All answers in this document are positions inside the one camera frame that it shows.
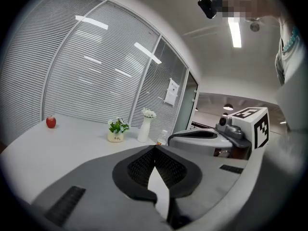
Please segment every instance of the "white table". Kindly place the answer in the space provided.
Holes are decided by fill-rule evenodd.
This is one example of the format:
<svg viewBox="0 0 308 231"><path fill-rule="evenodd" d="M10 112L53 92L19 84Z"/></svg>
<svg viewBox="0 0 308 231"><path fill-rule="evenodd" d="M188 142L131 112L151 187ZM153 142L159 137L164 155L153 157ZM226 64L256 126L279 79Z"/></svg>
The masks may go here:
<svg viewBox="0 0 308 231"><path fill-rule="evenodd" d="M152 145L137 141L138 128L125 132L124 141L107 140L108 125L55 114L55 128L42 121L10 144L1 165L14 193L31 203L46 187L77 166L97 157Z"/></svg>

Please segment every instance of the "door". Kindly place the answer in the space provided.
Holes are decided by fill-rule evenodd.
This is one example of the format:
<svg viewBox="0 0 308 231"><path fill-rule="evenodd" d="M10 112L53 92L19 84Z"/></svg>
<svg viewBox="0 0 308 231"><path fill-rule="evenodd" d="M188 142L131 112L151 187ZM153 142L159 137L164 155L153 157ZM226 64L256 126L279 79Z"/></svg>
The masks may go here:
<svg viewBox="0 0 308 231"><path fill-rule="evenodd" d="M186 130L193 111L193 104L197 94L197 88L198 88L197 82L189 73L182 105L179 111L177 122L173 129L173 133Z"/></svg>

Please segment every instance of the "white vase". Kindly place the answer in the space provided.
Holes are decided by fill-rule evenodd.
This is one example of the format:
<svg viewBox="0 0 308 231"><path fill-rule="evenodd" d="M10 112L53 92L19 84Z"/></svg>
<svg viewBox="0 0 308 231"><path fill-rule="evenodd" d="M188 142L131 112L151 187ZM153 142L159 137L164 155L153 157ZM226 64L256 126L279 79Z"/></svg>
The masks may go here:
<svg viewBox="0 0 308 231"><path fill-rule="evenodd" d="M112 133L111 131L109 131L107 139L112 143L122 142L124 139L124 133Z"/></svg>
<svg viewBox="0 0 308 231"><path fill-rule="evenodd" d="M143 120L143 124L140 128L138 141L141 143L146 143L148 141L148 136L150 132L150 125L151 125L152 118L145 117Z"/></svg>

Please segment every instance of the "apple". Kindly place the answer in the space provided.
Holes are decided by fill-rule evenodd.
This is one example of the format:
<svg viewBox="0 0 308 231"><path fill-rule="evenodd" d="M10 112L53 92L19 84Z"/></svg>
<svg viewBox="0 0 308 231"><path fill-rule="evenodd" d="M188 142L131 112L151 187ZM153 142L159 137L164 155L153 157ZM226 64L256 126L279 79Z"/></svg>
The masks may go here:
<svg viewBox="0 0 308 231"><path fill-rule="evenodd" d="M49 128L54 128L56 126L56 118L49 116L46 118L46 124Z"/></svg>

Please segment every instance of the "gray panel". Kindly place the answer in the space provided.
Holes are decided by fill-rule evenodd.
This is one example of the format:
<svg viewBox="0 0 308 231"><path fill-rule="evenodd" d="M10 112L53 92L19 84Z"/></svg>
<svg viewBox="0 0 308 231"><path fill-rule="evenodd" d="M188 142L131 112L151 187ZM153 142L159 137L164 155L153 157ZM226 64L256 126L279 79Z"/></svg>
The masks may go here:
<svg viewBox="0 0 308 231"><path fill-rule="evenodd" d="M107 122L128 121L158 34L123 8L102 4L82 21L60 50L46 89L44 117L54 113ZM108 29L97 24L108 25Z"/></svg>
<svg viewBox="0 0 308 231"><path fill-rule="evenodd" d="M151 61L131 122L132 126L140 128L143 123L141 110L144 107L154 110L157 118L151 121L149 133L149 137L153 141L157 141L163 129L167 130L169 134L171 133L187 73L185 65L163 39L158 43L155 56L162 63L157 64L155 61ZM164 103L170 78L180 85L174 106Z"/></svg>
<svg viewBox="0 0 308 231"><path fill-rule="evenodd" d="M48 67L61 42L102 0L45 0L24 21L5 56L0 79L0 139L5 144L40 122Z"/></svg>

